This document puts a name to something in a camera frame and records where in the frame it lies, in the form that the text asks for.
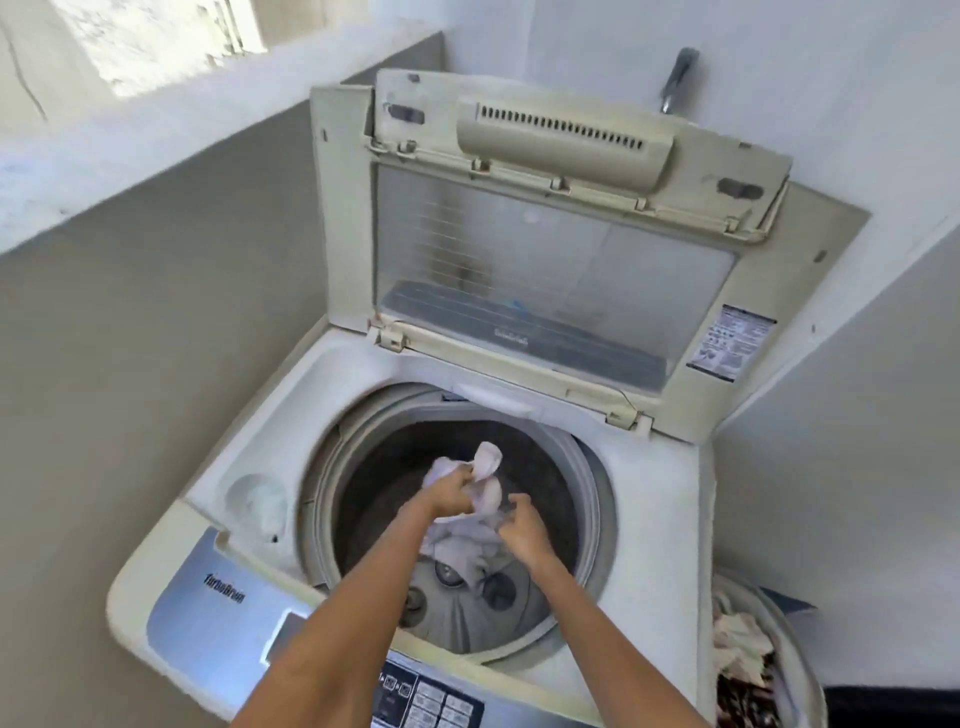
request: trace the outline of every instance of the white laundry basket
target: white laundry basket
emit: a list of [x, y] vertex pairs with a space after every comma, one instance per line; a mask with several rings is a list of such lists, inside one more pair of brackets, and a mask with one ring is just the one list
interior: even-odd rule
[[727, 570], [713, 575], [713, 590], [737, 612], [753, 615], [774, 644], [774, 693], [783, 728], [827, 728], [827, 700], [786, 615], [761, 589]]

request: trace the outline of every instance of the right arm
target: right arm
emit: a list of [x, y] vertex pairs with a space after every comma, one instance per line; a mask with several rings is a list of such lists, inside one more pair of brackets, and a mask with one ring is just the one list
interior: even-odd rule
[[500, 526], [507, 547], [530, 571], [570, 645], [608, 728], [704, 728], [686, 698], [627, 641], [577, 584], [550, 545], [540, 514], [526, 494], [510, 496], [516, 510]]

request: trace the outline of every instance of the instruction label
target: instruction label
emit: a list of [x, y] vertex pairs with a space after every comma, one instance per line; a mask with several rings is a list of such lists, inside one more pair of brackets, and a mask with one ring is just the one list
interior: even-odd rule
[[776, 324], [766, 316], [725, 305], [686, 366], [734, 382]]

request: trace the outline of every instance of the forearm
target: forearm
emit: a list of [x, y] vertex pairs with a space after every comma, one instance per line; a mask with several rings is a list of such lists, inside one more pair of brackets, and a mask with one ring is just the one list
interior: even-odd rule
[[433, 514], [417, 496], [311, 615], [234, 721], [242, 728], [369, 725], [377, 675]]
[[545, 560], [533, 577], [550, 602], [608, 728], [707, 725], [593, 603], [559, 559]]

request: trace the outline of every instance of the washing machine lid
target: washing machine lid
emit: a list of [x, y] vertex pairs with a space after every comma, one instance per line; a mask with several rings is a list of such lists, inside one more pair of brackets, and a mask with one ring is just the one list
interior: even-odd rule
[[675, 116], [383, 69], [311, 93], [330, 322], [705, 440], [868, 214]]

